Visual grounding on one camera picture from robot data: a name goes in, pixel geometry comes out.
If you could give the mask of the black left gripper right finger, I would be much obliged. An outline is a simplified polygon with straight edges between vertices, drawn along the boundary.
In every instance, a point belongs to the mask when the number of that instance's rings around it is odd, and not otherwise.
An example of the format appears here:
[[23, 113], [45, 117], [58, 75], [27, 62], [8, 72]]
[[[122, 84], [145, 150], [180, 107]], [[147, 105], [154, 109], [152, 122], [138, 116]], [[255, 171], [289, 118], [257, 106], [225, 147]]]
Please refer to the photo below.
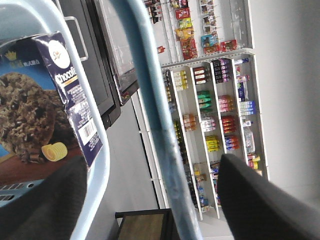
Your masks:
[[266, 180], [233, 154], [221, 156], [222, 211], [236, 240], [318, 240], [320, 211]]

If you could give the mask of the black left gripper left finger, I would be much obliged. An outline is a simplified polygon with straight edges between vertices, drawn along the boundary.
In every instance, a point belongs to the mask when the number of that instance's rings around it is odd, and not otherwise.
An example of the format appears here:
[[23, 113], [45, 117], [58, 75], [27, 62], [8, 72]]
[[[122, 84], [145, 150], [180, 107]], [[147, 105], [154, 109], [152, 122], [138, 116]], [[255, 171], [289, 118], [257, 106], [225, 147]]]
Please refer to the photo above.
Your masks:
[[87, 164], [75, 156], [23, 196], [1, 207], [2, 240], [69, 240], [87, 193]]

